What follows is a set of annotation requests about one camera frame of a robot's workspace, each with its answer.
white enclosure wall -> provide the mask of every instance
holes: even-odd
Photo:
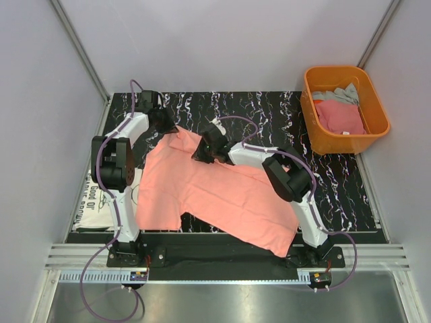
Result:
[[[302,89],[356,65],[390,0],[61,0],[109,92]]]
[[[365,154],[394,242],[431,319],[431,2],[404,1],[367,67],[392,130]]]
[[[103,101],[46,0],[0,2],[0,322],[28,322]]]

black marble surface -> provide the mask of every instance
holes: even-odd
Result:
[[[300,92],[189,92],[165,93],[165,104],[175,123],[198,133],[215,116],[239,115],[259,125],[249,143],[281,146],[290,142],[304,157],[318,179],[315,199],[324,224],[330,230],[375,231],[376,225],[354,155],[320,156],[311,151],[300,107]],[[130,112],[131,94],[115,94],[104,133],[113,130]],[[225,120],[227,136],[241,140],[252,126],[241,120]],[[162,138],[155,131],[144,133],[133,152],[137,167]],[[182,231],[219,232],[192,215],[182,216]]]

purple cable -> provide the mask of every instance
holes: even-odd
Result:
[[[344,231],[330,232],[330,231],[326,230],[326,228],[323,227],[319,223],[319,220],[317,219],[317,215],[316,215],[314,206],[311,203],[311,198],[314,196],[314,193],[316,192],[317,181],[316,181],[316,178],[315,178],[313,172],[309,168],[309,166],[306,163],[304,163],[300,158],[297,158],[296,156],[293,156],[290,153],[286,153],[285,151],[280,151],[280,150],[275,150],[275,149],[266,149],[265,150],[263,148],[253,147],[253,146],[250,146],[250,145],[246,144],[245,143],[246,140],[249,140],[251,137],[254,137],[258,133],[259,128],[258,128],[257,124],[255,124],[252,120],[250,120],[248,118],[244,118],[242,116],[222,116],[222,117],[219,117],[218,120],[224,120],[224,119],[229,119],[229,118],[235,118],[235,119],[245,120],[245,121],[247,121],[248,123],[252,124],[255,127],[254,133],[252,133],[251,135],[245,137],[241,141],[241,144],[242,144],[242,146],[245,149],[253,150],[253,151],[259,151],[259,152],[263,152],[263,153],[278,153],[280,155],[284,155],[284,156],[286,156],[286,157],[294,160],[295,162],[299,163],[307,171],[308,175],[310,175],[311,182],[312,182],[312,188],[311,188],[310,195],[307,198],[307,201],[308,201],[308,204],[310,205],[310,210],[311,210],[311,214],[312,214],[312,218],[314,219],[314,222],[316,223],[317,227],[324,234],[327,234],[328,236],[336,236],[337,234],[341,234],[341,235],[347,237],[350,240],[350,242],[352,243],[352,246],[353,246],[353,249],[354,249],[355,260],[354,260],[354,263],[353,263],[352,270],[350,271],[349,275],[341,283],[339,283],[338,285],[332,287],[331,289],[338,289],[338,288],[344,286],[351,279],[351,277],[353,276],[353,274],[355,273],[356,266],[358,264],[358,249],[356,247],[355,241],[353,240],[353,238],[349,234],[345,233]]]
[[[99,151],[97,152],[97,158],[96,158],[96,177],[97,177],[97,182],[99,184],[99,187],[101,190],[103,190],[105,193],[107,193],[112,201],[113,201],[113,205],[114,205],[114,209],[115,209],[115,217],[117,219],[117,233],[115,234],[114,238],[109,241],[105,246],[101,247],[101,249],[99,249],[86,263],[86,265],[84,266],[84,269],[82,270],[81,273],[81,278],[79,279],[79,293],[81,294],[81,298],[82,298],[82,302],[84,303],[84,306],[86,307],[86,309],[91,313],[91,315],[93,315],[95,318],[98,318],[101,321],[104,322],[110,322],[110,323],[123,323],[126,322],[128,320],[130,320],[137,311],[138,305],[139,305],[139,297],[140,295],[138,294],[138,292],[136,292],[136,290],[131,289],[131,291],[133,292],[133,294],[136,297],[136,305],[134,310],[131,312],[131,314],[129,316],[127,316],[126,318],[123,318],[121,320],[111,320],[109,318],[104,318],[103,316],[100,316],[99,314],[97,314],[95,311],[93,311],[93,309],[90,307],[89,303],[86,300],[86,297],[84,295],[84,284],[82,283],[83,279],[84,279],[84,273],[87,271],[89,265],[92,263],[92,261],[99,255],[99,253],[101,253],[103,250],[105,250],[105,248],[109,247],[110,245],[112,245],[115,240],[118,239],[118,237],[120,236],[120,230],[121,230],[121,219],[120,219],[120,211],[119,211],[119,207],[117,205],[117,201],[114,199],[115,196],[113,195],[113,193],[111,193],[106,187],[105,185],[103,185],[102,182],[102,178],[100,176],[100,162],[102,160],[102,153],[103,153],[103,149],[106,147],[106,145],[108,144],[108,142],[115,137],[120,131],[122,131],[127,124],[129,124],[130,120],[133,118],[133,115],[135,114],[135,92],[133,91],[133,84],[136,84],[142,91],[143,88],[140,86],[139,83],[137,83],[134,79],[130,80],[130,88],[131,88],[131,93],[132,93],[132,111],[130,113],[130,117],[116,130],[114,131],[109,137],[107,137],[102,145],[99,148]]]
[[[121,286],[117,286],[117,287],[113,287],[113,288],[111,288],[111,289],[108,289],[108,290],[107,290],[107,291],[105,291],[103,294],[99,295],[96,299],[94,299],[93,301],[91,301],[88,305],[92,306],[92,305],[94,305],[95,303],[97,303],[98,301],[100,301],[103,297],[106,297],[108,294],[111,294],[113,291],[118,291],[118,290],[120,290],[120,289],[123,289],[123,287],[121,287]],[[142,306],[143,306],[143,308],[144,308],[143,299],[142,299],[142,297],[140,296],[140,294],[138,294],[138,297],[139,297],[139,302],[141,303],[141,305],[142,305]],[[80,312],[82,312],[82,311],[84,311],[84,310],[86,310],[86,309],[87,309],[85,306],[84,306],[83,308],[78,309],[78,310],[71,309],[71,308],[67,305],[68,303],[70,303],[70,297],[69,297],[67,294],[65,295],[65,302],[66,302],[66,307],[67,307],[67,309],[68,309],[70,312],[72,312],[72,313],[80,313]]]

